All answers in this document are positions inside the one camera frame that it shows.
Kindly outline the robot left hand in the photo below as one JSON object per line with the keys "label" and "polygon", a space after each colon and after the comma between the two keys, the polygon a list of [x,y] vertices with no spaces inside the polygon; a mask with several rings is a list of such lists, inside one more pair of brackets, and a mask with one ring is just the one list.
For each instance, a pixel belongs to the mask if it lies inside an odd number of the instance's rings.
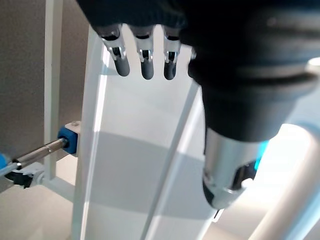
{"label": "robot left hand", "polygon": [[201,87],[205,116],[202,186],[214,209],[230,206],[254,179],[267,142],[317,76],[306,70],[320,54],[317,0],[80,0],[104,40],[111,26],[177,29],[195,51],[188,75]]}

